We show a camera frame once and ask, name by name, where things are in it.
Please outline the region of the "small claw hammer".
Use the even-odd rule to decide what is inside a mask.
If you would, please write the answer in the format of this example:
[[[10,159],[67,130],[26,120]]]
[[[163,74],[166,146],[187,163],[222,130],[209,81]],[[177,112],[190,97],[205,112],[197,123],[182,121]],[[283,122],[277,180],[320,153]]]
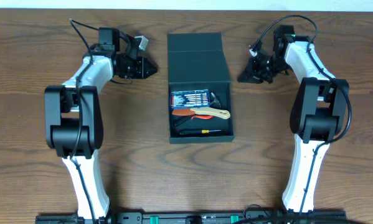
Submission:
[[[210,105],[214,105],[214,106],[218,107],[219,109],[221,109],[221,103],[220,103],[219,99],[217,98],[217,96],[215,95],[214,92],[210,93]],[[178,126],[182,125],[183,123],[185,123],[186,121],[189,121],[191,119],[191,117],[192,117],[192,115],[183,116],[183,117],[175,120],[173,122],[173,125],[175,127],[178,127]]]

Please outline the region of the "orange scraper wooden handle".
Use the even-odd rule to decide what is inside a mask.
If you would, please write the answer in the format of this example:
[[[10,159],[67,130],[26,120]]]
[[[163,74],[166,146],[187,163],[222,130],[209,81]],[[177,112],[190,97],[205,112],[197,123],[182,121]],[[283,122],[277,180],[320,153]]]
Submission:
[[[229,111],[215,109],[211,107],[174,109],[172,111],[172,115],[176,115],[176,116],[190,116],[190,115],[195,115],[195,114],[215,116],[221,119],[229,119],[231,117]]]

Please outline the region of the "dark green gift box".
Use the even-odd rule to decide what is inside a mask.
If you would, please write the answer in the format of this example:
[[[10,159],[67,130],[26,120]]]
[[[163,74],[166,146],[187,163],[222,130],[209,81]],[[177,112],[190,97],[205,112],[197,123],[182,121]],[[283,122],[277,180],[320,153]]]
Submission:
[[[168,34],[168,93],[208,90],[214,92],[221,109],[232,112],[230,73],[220,33]],[[235,138],[233,118],[190,119],[175,127],[181,116],[169,108],[171,144],[231,142]],[[220,129],[221,133],[179,135],[183,129]]]

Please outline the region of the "blue precision screwdriver set case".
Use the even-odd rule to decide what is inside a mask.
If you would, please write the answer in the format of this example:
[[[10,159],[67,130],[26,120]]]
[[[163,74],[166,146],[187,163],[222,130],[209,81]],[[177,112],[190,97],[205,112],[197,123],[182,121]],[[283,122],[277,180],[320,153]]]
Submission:
[[[171,92],[170,106],[172,109],[200,108],[210,105],[208,90],[190,90]]]

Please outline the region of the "red handled cutting pliers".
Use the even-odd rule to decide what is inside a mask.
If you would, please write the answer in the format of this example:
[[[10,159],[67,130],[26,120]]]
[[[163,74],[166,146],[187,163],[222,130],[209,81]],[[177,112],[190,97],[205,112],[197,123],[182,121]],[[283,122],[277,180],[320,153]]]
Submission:
[[[198,114],[195,114],[195,115],[192,115],[191,119],[212,119],[213,116],[212,115],[198,115]]]

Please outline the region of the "black yellow screwdriver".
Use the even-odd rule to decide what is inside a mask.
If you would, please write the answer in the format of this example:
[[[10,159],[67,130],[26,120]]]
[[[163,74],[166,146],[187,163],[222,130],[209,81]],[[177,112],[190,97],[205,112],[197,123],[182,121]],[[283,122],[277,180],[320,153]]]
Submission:
[[[221,133],[220,129],[183,129],[179,131],[179,135],[198,135],[198,134],[212,134]]]

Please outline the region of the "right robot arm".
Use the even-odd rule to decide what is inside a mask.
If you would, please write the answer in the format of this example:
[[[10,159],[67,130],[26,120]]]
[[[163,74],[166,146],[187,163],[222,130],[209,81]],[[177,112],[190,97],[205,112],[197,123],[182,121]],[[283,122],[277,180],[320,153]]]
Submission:
[[[272,83],[279,73],[292,71],[300,84],[290,114],[295,152],[282,201],[289,212],[312,212],[323,157],[343,122],[351,118],[349,84],[328,72],[313,41],[295,34],[293,26],[281,25],[274,30],[272,55],[262,50],[261,42],[250,46],[249,51],[251,56],[238,82]]]

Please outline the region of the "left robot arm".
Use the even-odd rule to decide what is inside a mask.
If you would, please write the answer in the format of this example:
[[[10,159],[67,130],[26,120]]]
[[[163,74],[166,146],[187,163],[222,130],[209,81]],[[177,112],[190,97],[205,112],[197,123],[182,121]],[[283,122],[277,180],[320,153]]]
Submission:
[[[115,222],[98,161],[103,143],[98,96],[115,76],[133,81],[157,72],[154,63],[139,55],[148,45],[145,36],[132,37],[109,27],[97,31],[98,42],[87,47],[74,75],[44,92],[47,145],[69,171],[78,202],[76,215],[57,218],[57,223]]]

